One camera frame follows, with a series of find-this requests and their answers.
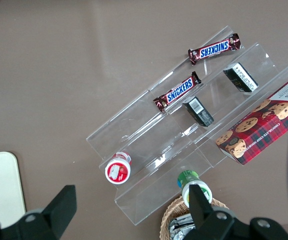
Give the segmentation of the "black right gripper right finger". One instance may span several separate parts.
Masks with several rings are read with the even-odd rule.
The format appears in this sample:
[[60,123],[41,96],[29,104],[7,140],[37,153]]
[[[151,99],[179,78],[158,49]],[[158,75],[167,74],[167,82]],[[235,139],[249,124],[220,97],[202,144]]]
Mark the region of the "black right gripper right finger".
[[270,218],[255,217],[245,224],[223,210],[213,210],[198,185],[189,186],[189,210],[195,229],[185,240],[288,240],[287,231]]

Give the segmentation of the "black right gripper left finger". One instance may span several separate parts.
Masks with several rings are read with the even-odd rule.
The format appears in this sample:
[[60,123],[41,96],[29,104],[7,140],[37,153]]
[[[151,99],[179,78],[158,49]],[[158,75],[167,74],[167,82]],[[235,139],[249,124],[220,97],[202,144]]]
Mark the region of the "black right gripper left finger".
[[9,227],[0,240],[59,240],[77,211],[75,185],[66,185],[43,209],[27,212]]

